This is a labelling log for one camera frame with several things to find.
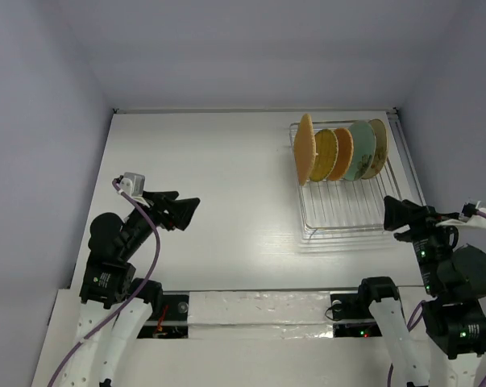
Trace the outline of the beige ceramic bird plate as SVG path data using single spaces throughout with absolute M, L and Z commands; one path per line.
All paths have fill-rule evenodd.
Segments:
M 388 158 L 388 131 L 386 126 L 379 119 L 372 119 L 368 123 L 372 126 L 376 136 L 376 150 L 368 171 L 363 175 L 364 180 L 378 175 Z

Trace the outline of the green ceramic flower plate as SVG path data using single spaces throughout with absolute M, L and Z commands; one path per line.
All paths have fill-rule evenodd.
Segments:
M 344 174 L 346 181 L 357 181 L 369 170 L 376 151 L 376 135 L 369 122 L 356 121 L 349 128 L 353 139 L 353 156 Z

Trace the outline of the small orange woven plate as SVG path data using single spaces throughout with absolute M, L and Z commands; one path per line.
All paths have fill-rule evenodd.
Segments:
M 350 168 L 354 153 L 354 142 L 350 131 L 347 128 L 337 128 L 334 133 L 338 141 L 338 155 L 336 163 L 328 175 L 329 181 L 338 181 L 344 177 Z

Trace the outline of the yellow green woven plate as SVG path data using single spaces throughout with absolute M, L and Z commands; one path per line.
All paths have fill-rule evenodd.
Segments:
M 336 134 L 331 129 L 322 129 L 315 136 L 316 157 L 314 168 L 309 176 L 311 181 L 325 180 L 332 172 L 339 153 Z

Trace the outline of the large orange woven plate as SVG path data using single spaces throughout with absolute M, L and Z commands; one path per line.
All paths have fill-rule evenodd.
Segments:
M 314 126 L 310 114 L 303 114 L 301 117 L 293 141 L 293 152 L 298 183 L 303 186 L 309 180 L 316 158 Z

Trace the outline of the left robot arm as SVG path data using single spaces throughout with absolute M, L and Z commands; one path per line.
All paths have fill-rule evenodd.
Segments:
M 100 214 L 90 225 L 75 342 L 50 379 L 61 386 L 118 383 L 144 323 L 163 309 L 161 283 L 135 277 L 129 260 L 160 228 L 185 230 L 200 204 L 176 191 L 130 195 L 118 180 L 113 186 L 134 209 L 126 218 Z

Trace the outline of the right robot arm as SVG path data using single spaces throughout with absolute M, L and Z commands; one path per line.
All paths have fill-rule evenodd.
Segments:
M 372 316 L 403 386 L 473 386 L 486 353 L 486 253 L 458 246 L 461 227 L 486 229 L 486 207 L 468 202 L 459 213 L 391 196 L 384 198 L 384 229 L 411 243 L 429 301 L 418 307 L 429 337 L 430 358 L 419 356 L 403 318 L 401 297 L 389 277 L 362 280 L 357 310 Z

